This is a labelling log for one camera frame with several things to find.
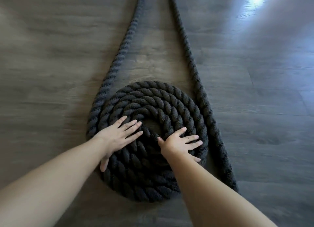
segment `spiral rope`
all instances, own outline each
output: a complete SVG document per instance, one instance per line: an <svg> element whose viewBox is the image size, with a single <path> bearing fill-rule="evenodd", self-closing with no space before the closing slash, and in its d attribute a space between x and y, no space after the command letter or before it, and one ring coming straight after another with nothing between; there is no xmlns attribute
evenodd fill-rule
<svg viewBox="0 0 314 227"><path fill-rule="evenodd" d="M197 134L203 141L203 144L190 151L190 154L200 158L200 164L204 166L210 151L220 180L238 191L176 1L169 1L190 76L194 82L196 102L177 87L157 81L136 82L125 86L107 101L108 93L128 52L143 10L144 0L138 0L119 51L94 99L87 123L86 138L91 139L98 131L112 125L124 115L128 117L124 123L134 119L155 120L161 126L164 140L185 126L187 127L185 136ZM145 125L139 130L143 131L141 137L112 154L106 171L101 173L101 178L113 190L135 201L155 202L170 199L180 193L180 190L169 164L160 153L158 134Z"/></svg>

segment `person's left arm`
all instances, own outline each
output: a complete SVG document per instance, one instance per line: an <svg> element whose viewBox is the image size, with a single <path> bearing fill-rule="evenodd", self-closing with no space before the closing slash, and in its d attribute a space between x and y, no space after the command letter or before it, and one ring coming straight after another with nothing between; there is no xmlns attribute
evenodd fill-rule
<svg viewBox="0 0 314 227"><path fill-rule="evenodd" d="M126 116L101 130L90 141L72 148L0 190L0 226L53 226L101 161L141 136L141 122L120 127Z"/></svg>

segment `wooden floor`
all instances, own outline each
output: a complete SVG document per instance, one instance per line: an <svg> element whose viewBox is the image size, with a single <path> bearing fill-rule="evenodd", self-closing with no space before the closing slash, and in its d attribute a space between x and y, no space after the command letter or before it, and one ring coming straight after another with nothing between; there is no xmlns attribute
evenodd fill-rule
<svg viewBox="0 0 314 227"><path fill-rule="evenodd" d="M0 0L0 187L84 142L136 0ZM314 225L313 0L178 0L241 194L279 226ZM146 0L113 92L191 94L167 0ZM133 203L95 174L57 226L191 226L179 199Z"/></svg>

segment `person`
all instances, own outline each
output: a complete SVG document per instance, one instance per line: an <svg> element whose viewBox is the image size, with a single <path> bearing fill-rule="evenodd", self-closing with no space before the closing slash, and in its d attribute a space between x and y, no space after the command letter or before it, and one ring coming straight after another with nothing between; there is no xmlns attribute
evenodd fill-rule
<svg viewBox="0 0 314 227"><path fill-rule="evenodd" d="M127 117L98 132L88 142L72 148L0 191L1 227L53 226L69 207L92 171L108 165L113 152L139 136L141 122L121 125ZM197 135L181 138L182 128L167 140L158 138L162 155L170 164L194 226L276 226L238 193L197 164L188 150L202 141Z"/></svg>

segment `coiled rope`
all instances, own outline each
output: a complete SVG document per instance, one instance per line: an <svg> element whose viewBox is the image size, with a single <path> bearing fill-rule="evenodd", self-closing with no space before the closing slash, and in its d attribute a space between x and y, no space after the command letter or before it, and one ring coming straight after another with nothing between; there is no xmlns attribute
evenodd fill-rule
<svg viewBox="0 0 314 227"><path fill-rule="evenodd" d="M165 140L174 131L187 127L186 136L198 134L202 146L191 154L200 158L205 165L208 150L218 171L218 177L227 186L238 191L228 155L222 142L213 112L201 83L196 62L183 27L175 0L169 0L178 29L185 58L194 82L196 102L175 86L157 81L143 81L120 89L107 102L108 93L120 70L135 34L144 0L138 0L133 18L120 44L110 69L104 78L90 110L87 140L98 131L112 125L126 115L125 122L145 118L159 122ZM180 192L174 174L162 157L157 144L158 134L142 125L143 135L123 149L112 154L106 171L101 178L113 190L135 201L162 201Z"/></svg>

